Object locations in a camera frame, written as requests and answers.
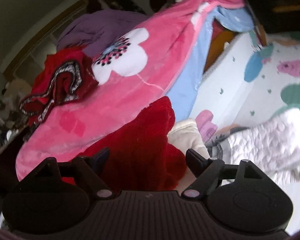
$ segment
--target beige fabric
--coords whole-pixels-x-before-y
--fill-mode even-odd
[[[167,137],[168,143],[178,148],[183,154],[186,154],[186,151],[189,148],[192,148],[204,158],[210,158],[208,150],[202,142],[197,124],[192,118],[177,122],[168,133]],[[175,190],[179,193],[183,192],[192,182],[194,182],[194,180],[195,176],[189,168],[187,168],[185,175],[179,181]]]

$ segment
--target purple fabric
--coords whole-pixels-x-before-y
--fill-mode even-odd
[[[100,55],[122,35],[147,20],[147,15],[106,9],[75,19],[60,35],[57,51],[87,45],[82,51],[88,57]]]

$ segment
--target mattress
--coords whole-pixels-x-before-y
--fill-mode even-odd
[[[190,117],[203,110],[218,129],[253,127],[286,109],[300,109],[300,42],[273,35],[262,48],[253,32],[238,35],[204,74]],[[291,198],[287,232],[300,230],[300,183],[279,185]]]

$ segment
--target pink blanket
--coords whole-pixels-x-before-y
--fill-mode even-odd
[[[153,15],[96,55],[92,70],[99,86],[84,101],[51,111],[17,156],[18,179],[49,156],[58,162],[73,159],[165,95],[216,6],[240,8],[243,0],[185,0]]]

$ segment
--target light blue fabric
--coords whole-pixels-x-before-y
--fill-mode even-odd
[[[214,19],[217,19],[225,28],[236,32],[247,32],[254,27],[252,18],[245,8],[217,7],[208,14],[188,62],[166,94],[171,101],[176,122],[189,117],[196,100],[211,43]]]

